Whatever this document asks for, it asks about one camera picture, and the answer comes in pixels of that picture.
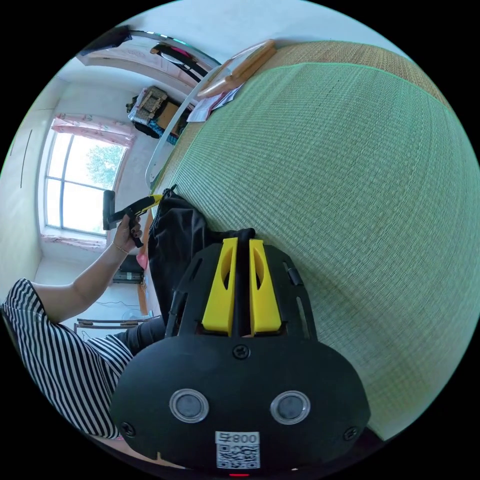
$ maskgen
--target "lens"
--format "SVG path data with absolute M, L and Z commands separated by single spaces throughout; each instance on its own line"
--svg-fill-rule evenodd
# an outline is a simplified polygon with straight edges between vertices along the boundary
M 201 422 L 209 412 L 207 399 L 196 390 L 183 388 L 170 398 L 170 410 L 173 415 L 188 424 Z
M 270 413 L 279 424 L 294 425 L 310 413 L 310 400 L 300 391 L 284 391 L 271 403 Z

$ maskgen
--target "curtain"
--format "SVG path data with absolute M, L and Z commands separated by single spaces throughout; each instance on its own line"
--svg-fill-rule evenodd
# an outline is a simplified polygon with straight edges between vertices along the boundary
M 51 129 L 127 148 L 132 147 L 135 139 L 135 130 L 128 123 L 88 114 L 60 113 Z
M 63 236 L 55 236 L 55 235 L 41 235 L 41 239 L 44 242 L 52 243 L 52 244 L 63 244 L 63 245 L 70 245 L 71 247 L 77 247 L 82 250 L 86 250 L 88 252 L 97 252 L 101 254 L 105 248 L 107 247 L 107 239 L 106 238 L 99 238 L 97 239 L 80 239 L 80 238 L 67 238 Z

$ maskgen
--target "box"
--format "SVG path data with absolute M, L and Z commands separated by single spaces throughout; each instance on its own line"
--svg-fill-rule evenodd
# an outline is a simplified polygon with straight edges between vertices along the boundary
M 178 107 L 171 103 L 171 102 L 167 102 L 162 113 L 159 115 L 159 117 L 157 118 L 156 120 L 156 124 L 161 128 L 161 129 L 164 129 L 166 130 L 166 128 L 169 126 L 169 123 L 170 123 L 170 120 L 172 120 L 172 118 L 174 117 L 174 115 L 177 113 L 178 111 Z M 178 126 L 179 126 L 179 121 L 176 123 L 175 127 L 173 128 L 173 130 L 171 131 L 172 135 L 178 135 L 177 133 L 177 130 L 178 130 Z

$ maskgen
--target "screw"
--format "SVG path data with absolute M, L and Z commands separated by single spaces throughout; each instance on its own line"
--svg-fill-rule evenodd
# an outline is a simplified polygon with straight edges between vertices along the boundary
M 126 421 L 121 423 L 120 428 L 126 437 L 133 438 L 135 436 L 135 429 Z
M 349 429 L 345 430 L 345 433 L 343 434 L 343 439 L 347 440 L 353 440 L 357 434 L 359 433 L 359 429 L 356 426 L 351 426 Z
M 250 356 L 250 349 L 246 345 L 237 345 L 233 348 L 233 356 L 237 360 L 244 360 Z

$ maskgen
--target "hand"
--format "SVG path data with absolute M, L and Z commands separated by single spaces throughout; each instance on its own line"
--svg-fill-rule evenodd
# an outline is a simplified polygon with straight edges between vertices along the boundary
M 140 238 L 142 236 L 139 222 L 140 217 L 138 216 L 135 219 L 135 226 L 132 229 L 132 233 L 135 238 Z M 130 217 L 128 215 L 125 215 L 120 224 L 118 225 L 115 237 L 113 239 L 113 243 L 122 250 L 125 250 L 126 252 L 130 252 L 135 248 L 134 239 L 130 236 L 129 223 Z

